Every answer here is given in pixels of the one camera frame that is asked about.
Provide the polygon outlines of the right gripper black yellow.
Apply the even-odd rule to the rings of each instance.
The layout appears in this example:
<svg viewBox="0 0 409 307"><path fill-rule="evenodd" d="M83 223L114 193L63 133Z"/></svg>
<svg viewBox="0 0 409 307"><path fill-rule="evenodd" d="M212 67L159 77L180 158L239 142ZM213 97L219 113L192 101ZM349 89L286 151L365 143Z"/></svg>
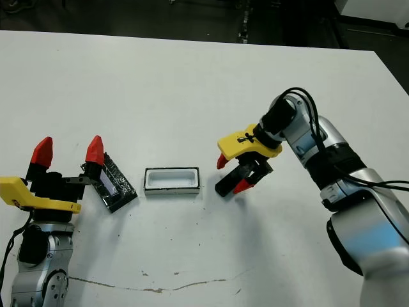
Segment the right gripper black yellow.
<svg viewBox="0 0 409 307"><path fill-rule="evenodd" d="M218 185L234 185L233 193L238 194L250 189L273 171L268 160L282 152L282 145L273 140L264 145L258 139L260 136L261 129L256 124L250 124L245 130L218 140L220 156L217 169L224 168L233 159L238 160L238 166L224 176Z"/></svg>

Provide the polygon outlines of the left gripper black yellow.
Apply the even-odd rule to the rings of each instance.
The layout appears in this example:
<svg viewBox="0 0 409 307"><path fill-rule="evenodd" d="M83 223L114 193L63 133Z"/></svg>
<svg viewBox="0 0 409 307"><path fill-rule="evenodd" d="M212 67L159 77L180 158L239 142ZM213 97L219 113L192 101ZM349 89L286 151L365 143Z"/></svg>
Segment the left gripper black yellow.
<svg viewBox="0 0 409 307"><path fill-rule="evenodd" d="M12 207L29 211L56 211L78 214L78 203L86 185L97 182L104 165L104 145L96 135L88 146L84 173L80 177L63 177L58 172L47 172L53 158L53 140L47 136L35 147L27 175L1 177L1 199Z"/></svg>

